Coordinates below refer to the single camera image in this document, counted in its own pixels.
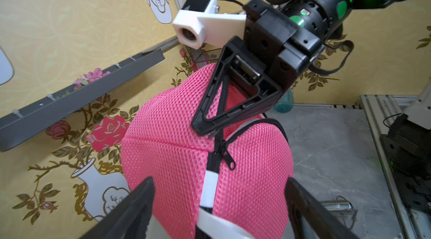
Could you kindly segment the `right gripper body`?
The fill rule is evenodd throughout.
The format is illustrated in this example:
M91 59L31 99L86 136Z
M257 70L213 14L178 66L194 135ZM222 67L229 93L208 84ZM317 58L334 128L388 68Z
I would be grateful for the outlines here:
M244 6L244 41L263 64L264 73L284 91L323 50L323 41L263 0Z

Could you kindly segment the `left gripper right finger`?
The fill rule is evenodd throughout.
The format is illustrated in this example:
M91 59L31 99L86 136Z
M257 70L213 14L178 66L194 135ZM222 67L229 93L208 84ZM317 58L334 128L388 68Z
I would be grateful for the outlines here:
M285 186L288 217L296 239L356 239L296 179L288 178Z

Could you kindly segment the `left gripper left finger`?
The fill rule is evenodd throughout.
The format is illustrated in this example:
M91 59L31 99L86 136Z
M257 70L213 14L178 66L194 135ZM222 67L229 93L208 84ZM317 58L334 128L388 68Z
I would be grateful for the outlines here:
M83 239L144 239L152 217L156 187L147 177Z

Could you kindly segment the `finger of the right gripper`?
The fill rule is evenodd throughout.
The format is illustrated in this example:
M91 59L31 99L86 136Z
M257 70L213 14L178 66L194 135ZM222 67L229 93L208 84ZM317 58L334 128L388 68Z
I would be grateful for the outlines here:
M244 41L229 40L195 112L192 129L204 136L266 112L282 96L283 88L265 69Z

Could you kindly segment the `pink mesh laundry bag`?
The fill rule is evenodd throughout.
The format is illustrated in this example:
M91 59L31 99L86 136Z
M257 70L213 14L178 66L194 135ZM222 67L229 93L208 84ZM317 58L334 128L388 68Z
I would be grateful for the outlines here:
M214 64L145 103L122 139L131 189L152 177L153 215L173 239L193 239L207 172L218 175L212 213L256 239L279 239L288 224L284 195L294 173L281 124L258 115L226 127L222 140L191 127Z

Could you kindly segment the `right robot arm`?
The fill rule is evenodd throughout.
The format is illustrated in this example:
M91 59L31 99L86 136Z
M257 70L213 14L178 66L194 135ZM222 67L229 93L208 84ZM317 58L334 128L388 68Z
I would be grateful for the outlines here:
M314 61L355 9L383 9L405 0L250 0L245 24L229 33L192 129L221 131L274 106L305 71L328 76Z

